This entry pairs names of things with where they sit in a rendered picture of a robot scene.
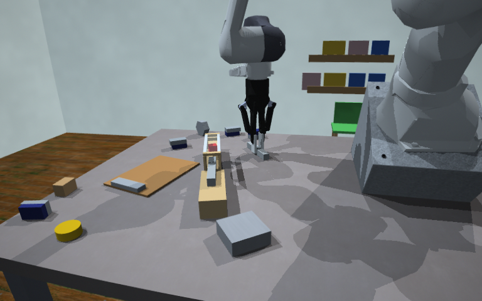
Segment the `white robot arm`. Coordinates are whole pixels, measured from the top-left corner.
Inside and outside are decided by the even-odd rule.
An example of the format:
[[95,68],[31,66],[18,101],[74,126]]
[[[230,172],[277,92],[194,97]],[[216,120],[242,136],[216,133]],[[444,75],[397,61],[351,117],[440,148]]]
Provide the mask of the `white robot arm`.
[[[248,1],[229,0],[220,56],[229,64],[243,63],[229,70],[230,76],[265,80],[274,74],[271,62],[284,54],[286,39],[267,16],[244,20]],[[482,44],[482,0],[391,3],[412,29],[376,123],[403,151],[476,152],[482,120],[464,72]]]

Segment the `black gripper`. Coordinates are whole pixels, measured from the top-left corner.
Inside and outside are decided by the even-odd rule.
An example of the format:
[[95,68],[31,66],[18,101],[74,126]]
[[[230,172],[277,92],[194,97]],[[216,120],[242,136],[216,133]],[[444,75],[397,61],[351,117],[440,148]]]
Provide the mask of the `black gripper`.
[[[245,131],[250,134],[252,152],[257,153],[257,112],[259,115],[259,147],[264,150],[265,134],[270,131],[273,111],[276,106],[269,98],[269,78],[265,80],[245,79],[245,102],[238,105],[241,111]],[[265,116],[265,108],[268,105]],[[250,124],[247,115],[247,106],[250,109]]]

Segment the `yellow short cylinder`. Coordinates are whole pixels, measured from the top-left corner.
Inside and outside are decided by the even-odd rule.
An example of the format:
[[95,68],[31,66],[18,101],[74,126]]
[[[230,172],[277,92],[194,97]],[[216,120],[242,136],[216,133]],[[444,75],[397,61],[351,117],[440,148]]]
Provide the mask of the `yellow short cylinder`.
[[55,228],[58,241],[71,241],[78,238],[82,233],[81,222],[75,219],[62,222]]

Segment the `small tan block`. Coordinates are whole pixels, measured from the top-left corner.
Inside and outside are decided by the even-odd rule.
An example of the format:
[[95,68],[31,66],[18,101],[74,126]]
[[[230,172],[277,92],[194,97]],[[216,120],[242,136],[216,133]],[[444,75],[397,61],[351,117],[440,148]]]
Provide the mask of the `small tan block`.
[[66,197],[71,192],[77,189],[77,184],[74,177],[64,177],[63,179],[54,183],[52,186],[55,196]]

